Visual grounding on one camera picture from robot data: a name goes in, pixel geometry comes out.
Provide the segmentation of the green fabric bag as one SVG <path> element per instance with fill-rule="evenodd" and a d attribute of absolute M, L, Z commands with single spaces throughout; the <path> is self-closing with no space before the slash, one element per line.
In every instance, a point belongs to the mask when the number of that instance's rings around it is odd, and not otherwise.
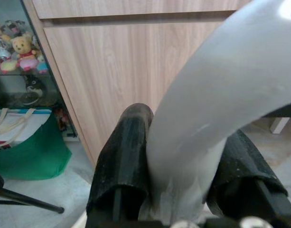
<path fill-rule="evenodd" d="M 71 158 L 53 113 L 30 138 L 0 149 L 0 175 L 19 180 L 46 180 L 62 174 Z"/>

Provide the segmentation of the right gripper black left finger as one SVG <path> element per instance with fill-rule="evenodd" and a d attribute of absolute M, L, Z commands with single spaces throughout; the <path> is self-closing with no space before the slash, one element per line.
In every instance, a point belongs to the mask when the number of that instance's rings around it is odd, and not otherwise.
<path fill-rule="evenodd" d="M 86 206 L 86 228 L 98 223 L 138 219 L 150 191 L 146 143 L 152 110 L 136 103 L 122 113 L 102 148 Z"/>

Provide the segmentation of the white tote bag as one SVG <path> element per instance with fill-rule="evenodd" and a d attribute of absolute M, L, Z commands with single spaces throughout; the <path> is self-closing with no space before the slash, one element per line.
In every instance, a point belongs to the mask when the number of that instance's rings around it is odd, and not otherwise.
<path fill-rule="evenodd" d="M 0 149 L 30 138 L 47 122 L 51 113 L 49 109 L 0 109 Z"/>

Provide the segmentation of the glass display cabinet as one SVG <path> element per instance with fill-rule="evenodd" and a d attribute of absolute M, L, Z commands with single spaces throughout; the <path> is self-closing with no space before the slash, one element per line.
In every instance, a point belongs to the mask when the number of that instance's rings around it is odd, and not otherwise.
<path fill-rule="evenodd" d="M 0 65 L 7 60 L 17 60 L 17 53 L 12 47 L 11 40 L 19 36 L 31 38 L 32 49 L 37 51 L 37 60 L 39 62 L 45 61 L 48 71 L 40 74 L 37 68 L 23 71 L 20 67 L 17 67 L 15 71 L 2 73 L 0 69 L 0 108 L 48 108 L 55 115 L 64 140 L 77 142 L 79 140 L 78 134 L 72 124 L 56 79 L 23 0 L 0 0 Z M 25 75 L 36 76 L 47 87 L 46 97 L 31 105 L 24 105 L 21 101 L 21 97 L 26 93 Z"/>

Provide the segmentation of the blue plush toy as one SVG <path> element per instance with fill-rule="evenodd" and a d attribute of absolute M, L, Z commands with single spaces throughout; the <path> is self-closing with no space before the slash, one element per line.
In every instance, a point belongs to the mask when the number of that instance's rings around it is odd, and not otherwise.
<path fill-rule="evenodd" d="M 39 62 L 38 65 L 37 65 L 37 71 L 40 73 L 40 74 L 44 74 L 48 71 L 48 67 L 47 67 L 47 64 L 45 61 L 42 61 L 42 62 Z"/>

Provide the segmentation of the yellow bear plush toy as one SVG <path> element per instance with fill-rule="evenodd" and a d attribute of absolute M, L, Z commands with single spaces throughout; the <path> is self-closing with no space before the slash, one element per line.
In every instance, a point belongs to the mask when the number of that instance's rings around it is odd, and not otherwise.
<path fill-rule="evenodd" d="M 27 36 L 15 37 L 11 40 L 12 47 L 17 53 L 17 67 L 23 71 L 35 69 L 39 63 L 37 51 L 32 49 L 31 38 Z"/>

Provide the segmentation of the white furniture leg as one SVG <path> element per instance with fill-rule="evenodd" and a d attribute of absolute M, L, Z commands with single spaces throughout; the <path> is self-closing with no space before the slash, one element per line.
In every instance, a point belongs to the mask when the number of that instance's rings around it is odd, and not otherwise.
<path fill-rule="evenodd" d="M 272 125 L 270 126 L 271 133 L 280 134 L 289 120 L 290 120 L 289 117 L 275 118 Z"/>

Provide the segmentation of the light wooden cabinet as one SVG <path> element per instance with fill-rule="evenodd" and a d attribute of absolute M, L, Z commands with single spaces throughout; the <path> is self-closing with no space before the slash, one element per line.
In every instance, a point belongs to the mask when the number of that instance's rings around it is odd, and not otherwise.
<path fill-rule="evenodd" d="M 133 103 L 156 110 L 203 41 L 251 0 L 22 0 L 91 163 Z"/>

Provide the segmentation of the black and white plush toy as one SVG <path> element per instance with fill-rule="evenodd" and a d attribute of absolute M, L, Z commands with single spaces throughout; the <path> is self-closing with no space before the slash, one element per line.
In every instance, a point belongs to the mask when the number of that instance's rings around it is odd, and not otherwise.
<path fill-rule="evenodd" d="M 34 75 L 25 75 L 26 93 L 21 97 L 24 105 L 32 105 L 47 95 L 47 87 Z"/>

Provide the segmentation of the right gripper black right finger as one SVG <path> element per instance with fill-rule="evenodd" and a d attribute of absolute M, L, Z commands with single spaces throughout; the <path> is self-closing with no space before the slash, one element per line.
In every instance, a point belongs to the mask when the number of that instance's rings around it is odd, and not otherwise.
<path fill-rule="evenodd" d="M 215 218 L 206 228 L 291 228 L 288 192 L 253 142 L 240 130 L 225 144 L 207 195 Z"/>

